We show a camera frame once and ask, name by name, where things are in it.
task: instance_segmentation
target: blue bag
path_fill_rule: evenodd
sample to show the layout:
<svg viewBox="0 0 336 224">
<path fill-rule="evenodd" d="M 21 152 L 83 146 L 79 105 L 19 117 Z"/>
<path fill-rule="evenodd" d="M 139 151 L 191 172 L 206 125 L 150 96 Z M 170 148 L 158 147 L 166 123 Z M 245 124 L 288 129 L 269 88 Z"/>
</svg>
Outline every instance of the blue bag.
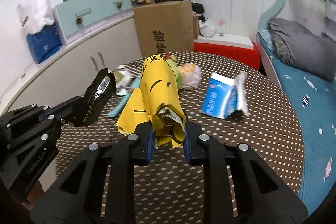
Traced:
<svg viewBox="0 0 336 224">
<path fill-rule="evenodd" d="M 41 32 L 27 35 L 30 53 L 37 64 L 48 59 L 62 47 L 56 24 L 44 26 Z"/>
</svg>

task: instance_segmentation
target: barcode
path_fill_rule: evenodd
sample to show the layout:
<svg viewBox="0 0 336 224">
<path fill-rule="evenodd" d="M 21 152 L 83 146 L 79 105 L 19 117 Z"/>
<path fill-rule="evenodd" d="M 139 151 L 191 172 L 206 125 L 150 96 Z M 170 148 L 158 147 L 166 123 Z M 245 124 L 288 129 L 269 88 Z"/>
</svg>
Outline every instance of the barcode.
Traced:
<svg viewBox="0 0 336 224">
<path fill-rule="evenodd" d="M 103 93 L 107 88 L 108 84 L 110 83 L 110 81 L 111 81 L 110 77 L 105 76 L 103 81 L 100 83 L 97 91 L 101 91 L 101 93 Z"/>
</svg>

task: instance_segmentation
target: brown dotted table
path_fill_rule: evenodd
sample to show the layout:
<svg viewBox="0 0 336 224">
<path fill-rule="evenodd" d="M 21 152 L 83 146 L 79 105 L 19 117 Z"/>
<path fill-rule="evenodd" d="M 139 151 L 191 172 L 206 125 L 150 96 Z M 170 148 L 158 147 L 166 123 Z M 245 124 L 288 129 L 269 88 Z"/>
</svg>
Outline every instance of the brown dotted table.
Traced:
<svg viewBox="0 0 336 224">
<path fill-rule="evenodd" d="M 178 65 L 190 62 L 202 68 L 202 81 L 195 91 L 180 92 L 180 102 L 188 119 L 201 124 L 203 132 L 220 142 L 236 146 L 249 144 L 283 181 L 294 191 L 300 187 L 304 148 L 301 130 L 293 107 L 285 94 L 265 76 L 252 68 L 229 58 L 200 52 L 174 52 Z M 144 59 L 126 65 L 135 77 Z M 248 73 L 246 80 L 250 117 L 233 116 L 226 120 L 206 116 L 199 112 L 206 95 L 212 72 L 235 77 L 239 71 Z M 120 101 L 112 97 L 101 113 L 97 124 L 87 128 L 64 126 L 58 140 L 56 159 L 60 174 L 80 150 L 89 143 L 111 145 L 123 137 L 117 131 L 117 118 L 109 113 Z M 166 144 L 155 150 L 150 167 L 135 167 L 135 206 L 137 223 L 201 223 L 203 213 L 203 168 L 190 167 L 182 148 Z M 232 206 L 235 196 L 232 188 Z M 104 214 L 105 196 L 102 211 Z"/>
</svg>

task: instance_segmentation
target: green toy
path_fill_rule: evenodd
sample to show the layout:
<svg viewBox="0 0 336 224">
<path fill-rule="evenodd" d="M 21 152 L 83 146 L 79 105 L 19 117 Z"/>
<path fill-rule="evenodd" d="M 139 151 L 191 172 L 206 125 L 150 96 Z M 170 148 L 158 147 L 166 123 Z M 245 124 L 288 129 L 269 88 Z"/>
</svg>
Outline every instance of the green toy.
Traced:
<svg viewBox="0 0 336 224">
<path fill-rule="evenodd" d="M 182 83 L 183 83 L 183 78 L 182 78 L 182 75 L 180 74 L 179 68 L 176 64 L 177 57 L 167 53 L 166 54 L 166 60 L 167 60 L 167 63 L 171 66 L 171 68 L 173 69 L 173 71 L 176 75 L 177 88 L 181 89 Z"/>
</svg>

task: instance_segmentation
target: red object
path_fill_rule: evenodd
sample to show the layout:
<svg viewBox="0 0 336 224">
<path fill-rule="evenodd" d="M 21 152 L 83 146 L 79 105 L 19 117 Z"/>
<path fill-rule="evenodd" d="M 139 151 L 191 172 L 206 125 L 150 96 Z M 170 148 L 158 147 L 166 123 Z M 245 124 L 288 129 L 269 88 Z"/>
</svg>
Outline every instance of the red object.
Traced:
<svg viewBox="0 0 336 224">
<path fill-rule="evenodd" d="M 239 61 L 255 70 L 259 70 L 260 57 L 256 44 L 253 43 L 253 50 L 217 44 L 194 42 L 194 52 L 206 52 L 217 54 Z"/>
</svg>

